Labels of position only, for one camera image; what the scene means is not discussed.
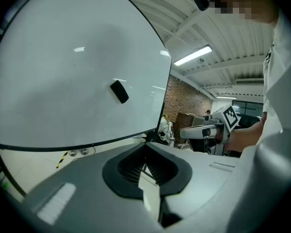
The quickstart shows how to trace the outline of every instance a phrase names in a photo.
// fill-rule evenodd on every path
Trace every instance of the person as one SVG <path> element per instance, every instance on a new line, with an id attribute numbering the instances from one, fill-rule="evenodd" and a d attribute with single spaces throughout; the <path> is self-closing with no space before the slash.
<path id="1" fill-rule="evenodd" d="M 260 122 L 247 129 L 231 132 L 226 150 L 242 152 L 246 147 L 258 144 L 262 139 L 282 130 L 280 121 L 267 98 L 267 91 L 291 67 L 291 25 L 272 0 L 210 0 L 216 8 L 228 13 L 238 10 L 245 19 L 266 23 L 273 27 L 274 38 L 263 62 L 264 105 Z M 222 139 L 218 132 L 217 140 Z"/>

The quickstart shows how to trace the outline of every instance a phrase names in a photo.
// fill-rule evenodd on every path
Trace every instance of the white shirt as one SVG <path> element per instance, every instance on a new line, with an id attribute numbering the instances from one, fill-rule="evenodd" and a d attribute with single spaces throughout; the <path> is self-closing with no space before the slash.
<path id="1" fill-rule="evenodd" d="M 280 11 L 277 25 L 274 29 L 272 46 L 263 63 L 264 73 L 264 106 L 263 112 L 267 112 L 263 133 L 258 143 L 273 134 L 281 131 L 282 126 L 276 112 L 270 104 L 266 92 L 276 84 L 280 77 L 291 66 L 291 25 Z"/>

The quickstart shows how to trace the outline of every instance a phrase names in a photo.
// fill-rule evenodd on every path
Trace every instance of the yellow black hazard tape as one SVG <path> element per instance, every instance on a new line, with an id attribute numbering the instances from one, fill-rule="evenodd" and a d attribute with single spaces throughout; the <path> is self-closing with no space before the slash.
<path id="1" fill-rule="evenodd" d="M 57 167 L 56 167 L 56 168 L 59 168 L 60 163 L 63 162 L 64 158 L 66 157 L 66 155 L 67 155 L 68 153 L 69 153 L 69 151 L 67 151 L 67 152 L 63 155 L 62 159 L 59 161 L 59 163 L 57 164 Z"/>

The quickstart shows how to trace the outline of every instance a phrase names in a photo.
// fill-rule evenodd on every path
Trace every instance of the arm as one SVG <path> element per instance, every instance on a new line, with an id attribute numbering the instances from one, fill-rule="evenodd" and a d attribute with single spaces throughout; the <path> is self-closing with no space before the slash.
<path id="1" fill-rule="evenodd" d="M 260 122 L 257 122 L 248 129 L 233 130 L 230 142 L 225 145 L 226 150 L 242 152 L 244 148 L 255 145 L 263 132 L 267 112 L 263 112 Z"/>

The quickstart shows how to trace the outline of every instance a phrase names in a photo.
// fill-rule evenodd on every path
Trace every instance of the ceiling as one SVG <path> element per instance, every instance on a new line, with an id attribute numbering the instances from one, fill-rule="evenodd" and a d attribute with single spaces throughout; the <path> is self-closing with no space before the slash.
<path id="1" fill-rule="evenodd" d="M 206 44 L 212 47 L 201 61 L 173 65 L 172 74 L 194 83 L 211 98 L 226 94 L 238 100 L 263 101 L 263 84 L 235 85 L 235 80 L 263 78 L 262 63 L 273 39 L 270 26 L 241 19 L 238 14 L 220 14 L 214 8 L 201 12 L 193 0 L 132 1 L 156 29 L 174 61 Z"/>

